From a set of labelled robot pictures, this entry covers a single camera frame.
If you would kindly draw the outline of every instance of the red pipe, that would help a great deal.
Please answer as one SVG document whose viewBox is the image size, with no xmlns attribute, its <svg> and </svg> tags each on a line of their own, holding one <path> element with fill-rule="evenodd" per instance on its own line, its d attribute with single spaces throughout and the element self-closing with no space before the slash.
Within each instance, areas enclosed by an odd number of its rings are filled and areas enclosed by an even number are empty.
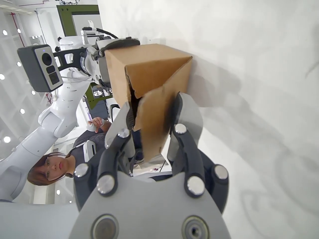
<svg viewBox="0 0 319 239">
<path fill-rule="evenodd" d="M 18 30 L 17 23 L 16 23 L 16 21 L 15 21 L 15 19 L 14 19 L 14 17 L 13 17 L 13 16 L 14 16 L 14 13 L 11 13 L 11 16 L 12 16 L 12 19 L 13 19 L 13 21 L 14 21 L 14 24 L 15 24 L 17 30 Z M 24 43 L 23 43 L 23 40 L 22 40 L 21 35 L 20 35 L 19 32 L 18 32 L 18 34 L 19 34 L 19 37 L 20 37 L 20 40 L 21 40 L 21 43 L 22 43 L 23 47 L 25 47 L 25 45 L 24 45 Z"/>
<path fill-rule="evenodd" d="M 24 4 L 24 5 L 19 5 L 19 6 L 28 6 L 28 5 L 44 4 L 45 1 L 49 1 L 49 0 L 44 0 L 44 1 L 42 1 L 42 3 Z"/>
</svg>

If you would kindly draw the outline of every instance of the brown cardboard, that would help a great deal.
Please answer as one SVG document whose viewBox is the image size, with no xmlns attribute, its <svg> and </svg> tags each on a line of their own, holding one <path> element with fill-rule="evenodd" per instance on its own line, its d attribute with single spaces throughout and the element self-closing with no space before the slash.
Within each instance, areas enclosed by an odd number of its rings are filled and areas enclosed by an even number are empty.
<svg viewBox="0 0 319 239">
<path fill-rule="evenodd" d="M 121 107 L 131 102 L 134 130 L 141 130 L 145 160 L 162 151 L 169 132 L 169 109 L 186 92 L 192 56 L 150 44 L 105 51 L 113 97 Z"/>
</svg>

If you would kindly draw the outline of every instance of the camera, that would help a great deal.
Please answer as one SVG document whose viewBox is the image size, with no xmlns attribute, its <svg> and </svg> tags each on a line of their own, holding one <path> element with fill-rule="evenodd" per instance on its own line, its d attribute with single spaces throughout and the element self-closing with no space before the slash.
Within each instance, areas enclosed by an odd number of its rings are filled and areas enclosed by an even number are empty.
<svg viewBox="0 0 319 239">
<path fill-rule="evenodd" d="M 17 53 L 35 91 L 52 92 L 63 85 L 59 68 L 49 45 L 19 48 Z"/>
</svg>

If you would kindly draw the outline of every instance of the woman's hair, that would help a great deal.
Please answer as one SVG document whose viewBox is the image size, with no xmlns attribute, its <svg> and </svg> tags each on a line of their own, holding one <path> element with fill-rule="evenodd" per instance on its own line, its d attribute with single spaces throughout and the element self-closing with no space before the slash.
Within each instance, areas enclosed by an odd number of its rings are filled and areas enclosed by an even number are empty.
<svg viewBox="0 0 319 239">
<path fill-rule="evenodd" d="M 46 185 L 50 185 L 52 183 L 55 183 L 56 181 L 62 179 L 64 176 L 67 177 L 72 177 L 71 174 L 66 173 L 65 175 L 63 174 L 62 176 L 60 176 L 59 178 L 49 181 L 46 177 L 46 174 L 44 172 L 40 172 L 37 170 L 38 167 L 41 167 L 45 164 L 47 158 L 52 157 L 52 156 L 65 156 L 66 158 L 70 156 L 70 153 L 68 155 L 65 155 L 63 153 L 60 152 L 51 152 L 47 155 L 44 155 L 41 157 L 41 159 L 39 159 L 39 161 L 31 168 L 31 170 L 28 173 L 28 177 L 27 180 L 37 186 L 46 186 Z"/>
</svg>

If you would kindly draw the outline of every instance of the camera lens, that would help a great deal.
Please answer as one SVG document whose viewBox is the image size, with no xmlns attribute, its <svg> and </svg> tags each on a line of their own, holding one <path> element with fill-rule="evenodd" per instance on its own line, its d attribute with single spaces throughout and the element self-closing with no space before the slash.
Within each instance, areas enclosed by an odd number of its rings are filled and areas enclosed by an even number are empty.
<svg viewBox="0 0 319 239">
<path fill-rule="evenodd" d="M 44 53 L 42 55 L 42 62 L 46 65 L 49 66 L 52 64 L 52 58 L 48 53 Z"/>
</svg>

